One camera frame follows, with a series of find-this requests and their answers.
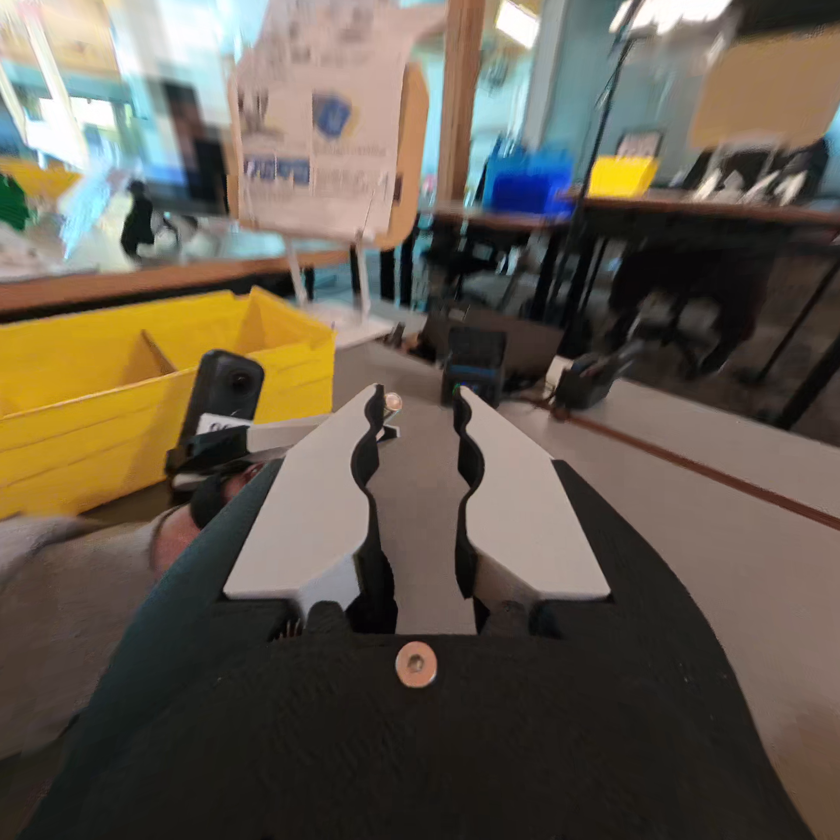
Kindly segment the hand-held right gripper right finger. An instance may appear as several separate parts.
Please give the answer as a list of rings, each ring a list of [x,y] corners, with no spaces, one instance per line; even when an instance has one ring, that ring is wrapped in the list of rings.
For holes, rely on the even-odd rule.
[[[550,454],[477,394],[455,389],[455,574],[482,603],[603,601],[611,589]]]

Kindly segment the wooden desk with black legs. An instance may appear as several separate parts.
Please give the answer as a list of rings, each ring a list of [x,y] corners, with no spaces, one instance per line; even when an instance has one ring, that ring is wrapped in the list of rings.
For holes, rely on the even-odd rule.
[[[563,313],[563,328],[576,329],[585,313],[585,282],[590,275],[595,245],[599,239],[635,243],[652,236],[690,247],[710,245],[754,250],[786,250],[830,258],[831,268],[796,316],[764,367],[748,382],[763,382],[798,329],[838,278],[838,210],[811,206],[768,206],[697,202],[674,191],[652,191],[637,197],[586,196],[574,202],[569,219],[527,213],[499,213],[455,201],[420,206],[418,215],[430,216],[436,224],[461,229],[478,225],[508,233],[548,237],[539,270],[530,318],[544,320],[550,301],[556,298],[565,262],[571,253],[581,257],[571,280]]]

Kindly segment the small yellow plastic bin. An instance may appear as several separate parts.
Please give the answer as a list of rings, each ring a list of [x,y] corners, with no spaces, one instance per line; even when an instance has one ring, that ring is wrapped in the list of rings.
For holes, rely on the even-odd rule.
[[[601,155],[593,164],[586,195],[639,197],[653,184],[658,166],[659,159],[652,156]]]

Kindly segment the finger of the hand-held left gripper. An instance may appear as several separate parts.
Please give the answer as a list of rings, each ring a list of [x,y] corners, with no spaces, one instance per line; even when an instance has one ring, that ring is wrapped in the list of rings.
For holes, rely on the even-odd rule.
[[[298,445],[305,452],[324,450],[330,455],[350,456],[371,431],[363,413],[254,425],[248,429],[248,456],[283,456]]]

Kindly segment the cardboard sheet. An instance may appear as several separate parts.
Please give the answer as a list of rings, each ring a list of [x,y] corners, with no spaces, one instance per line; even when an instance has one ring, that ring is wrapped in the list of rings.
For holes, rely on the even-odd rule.
[[[705,150],[751,138],[807,146],[829,130],[839,103],[839,27],[749,38],[708,71],[688,133]]]

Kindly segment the small black object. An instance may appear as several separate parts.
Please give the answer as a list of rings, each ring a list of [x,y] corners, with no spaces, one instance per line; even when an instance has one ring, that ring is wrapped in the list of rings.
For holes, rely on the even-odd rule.
[[[154,231],[152,229],[152,215],[154,206],[146,184],[141,181],[131,181],[128,187],[131,196],[131,207],[124,219],[120,244],[123,253],[133,262],[140,262],[139,247],[154,245]]]

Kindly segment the blue plastic bin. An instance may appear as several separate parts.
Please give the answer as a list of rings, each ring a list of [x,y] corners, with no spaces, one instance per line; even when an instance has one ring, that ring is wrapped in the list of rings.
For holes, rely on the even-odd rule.
[[[494,213],[569,218],[573,174],[574,157],[563,148],[494,150],[481,204]]]

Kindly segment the large yellow plastic bin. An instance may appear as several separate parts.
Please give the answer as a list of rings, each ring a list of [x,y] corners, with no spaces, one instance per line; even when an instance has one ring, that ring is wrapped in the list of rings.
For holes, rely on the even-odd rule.
[[[261,365],[255,420],[328,413],[335,334],[254,288],[1,329],[1,514],[76,516],[164,478],[203,355]]]

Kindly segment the person's left hand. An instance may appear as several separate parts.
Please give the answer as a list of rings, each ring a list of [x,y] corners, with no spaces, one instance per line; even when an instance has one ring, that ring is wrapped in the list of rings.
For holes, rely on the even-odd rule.
[[[237,494],[262,470],[250,465],[238,473],[206,478],[183,506],[168,513],[157,528],[152,543],[150,567],[159,580],[183,552]]]

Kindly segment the paper sign on white stand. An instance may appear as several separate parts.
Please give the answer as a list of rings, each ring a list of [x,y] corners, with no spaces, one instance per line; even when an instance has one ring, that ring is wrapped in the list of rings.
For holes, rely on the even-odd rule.
[[[299,306],[338,349],[393,330],[371,314],[364,251],[392,250],[414,229],[429,96],[410,58],[446,14],[442,3],[268,2],[228,82],[230,209],[242,227],[280,236]],[[309,300],[300,240],[355,252],[353,305]]]

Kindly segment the wooden post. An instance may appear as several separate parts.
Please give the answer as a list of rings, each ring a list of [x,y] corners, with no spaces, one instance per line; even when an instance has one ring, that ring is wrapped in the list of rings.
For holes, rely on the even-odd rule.
[[[485,7],[484,1],[447,2],[436,204],[465,198]]]

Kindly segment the black battery charger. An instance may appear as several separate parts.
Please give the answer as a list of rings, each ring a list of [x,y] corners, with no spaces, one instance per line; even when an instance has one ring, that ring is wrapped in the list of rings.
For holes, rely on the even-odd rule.
[[[635,361],[632,353],[586,353],[565,369],[553,392],[553,408],[586,411],[604,401]]]

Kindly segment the black portable power station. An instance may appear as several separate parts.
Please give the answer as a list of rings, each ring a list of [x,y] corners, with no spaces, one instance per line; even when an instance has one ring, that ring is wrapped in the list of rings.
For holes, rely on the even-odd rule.
[[[504,332],[453,326],[449,329],[440,390],[442,406],[452,406],[458,388],[498,408],[505,384]]]

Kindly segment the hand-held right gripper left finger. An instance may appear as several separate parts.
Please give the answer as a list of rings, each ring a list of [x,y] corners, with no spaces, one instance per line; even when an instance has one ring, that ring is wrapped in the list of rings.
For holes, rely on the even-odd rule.
[[[368,484],[380,464],[385,388],[366,386],[337,412],[363,413],[372,431],[352,455],[298,445],[280,466],[250,527],[223,594],[230,601],[280,600],[302,623],[320,602],[344,609],[362,633],[391,634],[397,606]]]

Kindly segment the green object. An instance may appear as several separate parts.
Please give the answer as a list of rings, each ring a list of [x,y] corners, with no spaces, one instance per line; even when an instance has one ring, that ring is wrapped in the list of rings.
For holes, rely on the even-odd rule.
[[[26,194],[11,175],[1,173],[1,222],[22,232],[29,220]]]

